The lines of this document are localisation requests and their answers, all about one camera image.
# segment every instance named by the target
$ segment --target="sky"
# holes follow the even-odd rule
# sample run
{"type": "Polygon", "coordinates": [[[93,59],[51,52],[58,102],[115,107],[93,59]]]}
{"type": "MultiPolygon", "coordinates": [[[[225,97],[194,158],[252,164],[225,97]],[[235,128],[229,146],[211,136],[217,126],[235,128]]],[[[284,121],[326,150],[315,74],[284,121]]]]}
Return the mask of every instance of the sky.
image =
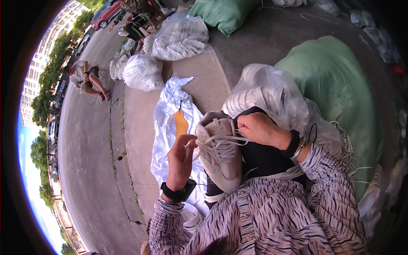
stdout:
{"type": "Polygon", "coordinates": [[[40,198],[40,170],[35,167],[30,157],[31,145],[38,136],[38,132],[38,129],[23,126],[21,116],[18,115],[17,141],[22,182],[38,225],[50,245],[58,254],[61,254],[61,246],[65,241],[60,235],[57,220],[40,198]]]}

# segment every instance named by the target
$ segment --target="man in white shirt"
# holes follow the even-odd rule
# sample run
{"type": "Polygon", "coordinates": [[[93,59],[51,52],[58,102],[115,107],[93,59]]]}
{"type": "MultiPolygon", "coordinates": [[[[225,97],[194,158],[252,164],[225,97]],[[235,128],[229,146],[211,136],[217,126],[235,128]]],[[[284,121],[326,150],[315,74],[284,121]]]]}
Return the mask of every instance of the man in white shirt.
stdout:
{"type": "Polygon", "coordinates": [[[88,71],[88,61],[79,60],[72,66],[66,65],[63,69],[67,72],[69,81],[76,87],[80,94],[98,95],[100,101],[109,100],[109,92],[103,87],[99,79],[98,66],[91,67],[88,71]]]}

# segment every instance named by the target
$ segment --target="road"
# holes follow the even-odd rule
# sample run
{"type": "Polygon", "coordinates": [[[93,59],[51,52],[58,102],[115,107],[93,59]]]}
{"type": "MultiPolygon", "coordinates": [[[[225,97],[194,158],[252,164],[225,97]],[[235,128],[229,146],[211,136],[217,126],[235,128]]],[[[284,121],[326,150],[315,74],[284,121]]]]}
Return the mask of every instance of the road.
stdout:
{"type": "MultiPolygon", "coordinates": [[[[124,38],[117,29],[92,35],[80,60],[106,68],[124,38]]],[[[104,255],[135,254],[147,238],[135,203],[123,126],[124,83],[102,78],[111,100],[95,101],[69,86],[62,104],[58,165],[62,190],[73,224],[90,251],[104,255]]]]}

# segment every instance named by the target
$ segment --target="yellow tag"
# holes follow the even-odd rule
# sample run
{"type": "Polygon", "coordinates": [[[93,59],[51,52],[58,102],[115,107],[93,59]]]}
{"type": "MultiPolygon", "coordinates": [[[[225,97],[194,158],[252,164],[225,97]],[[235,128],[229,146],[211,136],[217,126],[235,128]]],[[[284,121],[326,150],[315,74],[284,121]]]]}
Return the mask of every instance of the yellow tag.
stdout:
{"type": "Polygon", "coordinates": [[[178,110],[175,114],[173,114],[174,119],[176,120],[176,139],[180,135],[185,135],[188,129],[188,123],[186,119],[184,119],[184,114],[180,110],[178,110]]]}

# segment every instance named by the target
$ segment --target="red car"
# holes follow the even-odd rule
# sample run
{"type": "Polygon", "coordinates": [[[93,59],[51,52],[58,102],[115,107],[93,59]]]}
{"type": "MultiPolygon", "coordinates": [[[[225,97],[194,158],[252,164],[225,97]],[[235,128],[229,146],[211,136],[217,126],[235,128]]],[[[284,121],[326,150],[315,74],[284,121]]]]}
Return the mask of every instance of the red car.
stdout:
{"type": "Polygon", "coordinates": [[[98,31],[101,28],[108,26],[108,23],[120,12],[120,1],[114,2],[112,0],[106,2],[104,6],[92,18],[92,28],[98,31]]]}

